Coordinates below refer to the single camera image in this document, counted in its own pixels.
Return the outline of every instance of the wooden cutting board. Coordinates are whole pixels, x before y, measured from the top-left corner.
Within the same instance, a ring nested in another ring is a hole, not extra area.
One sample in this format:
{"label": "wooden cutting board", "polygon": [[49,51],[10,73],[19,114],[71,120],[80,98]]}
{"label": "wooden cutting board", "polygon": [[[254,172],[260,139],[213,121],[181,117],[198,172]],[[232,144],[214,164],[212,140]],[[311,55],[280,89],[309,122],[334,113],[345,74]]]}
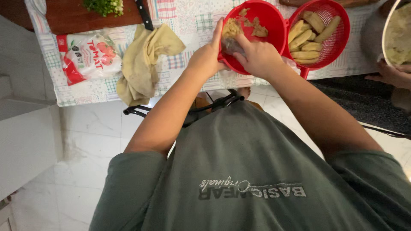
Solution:
{"label": "wooden cutting board", "polygon": [[[147,0],[143,0],[148,12]],[[134,0],[123,0],[124,15],[103,17],[83,7],[83,0],[46,0],[46,19],[53,34],[66,35],[90,30],[142,23]]]}
{"label": "wooden cutting board", "polygon": [[[310,0],[280,0],[280,4],[290,6],[290,7],[300,7],[304,3],[309,2]],[[334,0],[341,4],[345,8],[350,7],[359,7],[368,4],[378,2],[380,0]]]}

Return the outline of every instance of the kitchen towel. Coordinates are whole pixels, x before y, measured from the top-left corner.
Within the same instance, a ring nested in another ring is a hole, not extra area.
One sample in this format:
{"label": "kitchen towel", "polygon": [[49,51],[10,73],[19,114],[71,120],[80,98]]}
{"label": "kitchen towel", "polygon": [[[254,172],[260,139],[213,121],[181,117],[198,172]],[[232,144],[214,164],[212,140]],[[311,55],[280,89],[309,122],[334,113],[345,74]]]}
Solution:
{"label": "kitchen towel", "polygon": [[122,101],[128,106],[148,104],[159,80],[155,69],[158,56],[177,55],[184,49],[184,43],[167,24],[154,31],[138,25],[134,40],[123,57],[124,76],[117,82],[117,94]]}

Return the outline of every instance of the person's hand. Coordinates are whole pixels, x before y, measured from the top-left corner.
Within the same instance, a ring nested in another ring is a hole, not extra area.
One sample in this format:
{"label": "person's hand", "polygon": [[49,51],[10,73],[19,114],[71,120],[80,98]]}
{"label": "person's hand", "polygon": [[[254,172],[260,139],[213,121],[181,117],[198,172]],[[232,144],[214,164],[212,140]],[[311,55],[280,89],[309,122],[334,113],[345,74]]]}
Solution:
{"label": "person's hand", "polygon": [[220,18],[218,21],[211,43],[200,47],[194,52],[188,62],[187,70],[193,71],[197,73],[197,75],[209,79],[214,76],[217,71],[228,68],[224,63],[218,62],[217,60],[221,30],[223,29],[223,20],[224,18]]}
{"label": "person's hand", "polygon": [[404,88],[411,90],[411,65],[396,65],[394,67],[381,60],[378,62],[378,69],[381,76],[366,76],[365,79],[380,81],[383,83],[394,85],[397,88]]}
{"label": "person's hand", "polygon": [[267,80],[275,72],[286,66],[277,49],[272,44],[267,42],[250,42],[244,35],[237,35],[236,40],[244,49],[247,57],[237,52],[233,56],[250,74]]}

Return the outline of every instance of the table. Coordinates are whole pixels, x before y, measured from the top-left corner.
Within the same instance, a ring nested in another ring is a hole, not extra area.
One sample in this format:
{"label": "table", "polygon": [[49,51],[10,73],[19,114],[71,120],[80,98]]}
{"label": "table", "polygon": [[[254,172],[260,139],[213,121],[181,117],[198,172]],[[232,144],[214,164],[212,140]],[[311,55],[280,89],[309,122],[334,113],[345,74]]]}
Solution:
{"label": "table", "polygon": [[[278,0],[266,1],[277,7],[284,18],[289,18],[296,10],[294,7],[280,5]],[[213,29],[219,18],[225,17],[233,7],[243,2],[244,0],[148,0],[153,25],[158,27],[161,23],[168,24],[187,46],[178,55],[159,58],[156,65],[159,84],[155,96],[164,95],[181,75],[194,51],[211,40]],[[360,33],[367,18],[383,2],[347,9],[351,21],[351,34],[345,50],[329,66],[310,72],[308,79],[376,72],[361,52]],[[121,73],[108,79],[90,79],[72,86],[67,85],[66,76],[61,68],[56,36],[51,33],[45,17],[46,1],[25,0],[25,3],[53,80],[57,104],[59,106],[73,106],[119,100],[115,88]],[[121,56],[131,44],[135,30],[136,25],[107,29]],[[241,75],[233,71],[221,71],[210,78],[201,91],[267,84],[267,81],[254,76]]]}

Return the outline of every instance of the plastic bag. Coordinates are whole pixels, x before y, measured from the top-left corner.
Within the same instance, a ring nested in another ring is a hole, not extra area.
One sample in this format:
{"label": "plastic bag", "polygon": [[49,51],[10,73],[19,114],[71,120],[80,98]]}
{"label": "plastic bag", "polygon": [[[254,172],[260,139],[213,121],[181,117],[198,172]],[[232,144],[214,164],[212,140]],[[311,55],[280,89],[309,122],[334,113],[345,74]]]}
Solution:
{"label": "plastic bag", "polygon": [[108,37],[57,35],[57,44],[69,86],[86,79],[112,77],[121,71],[121,57]]}

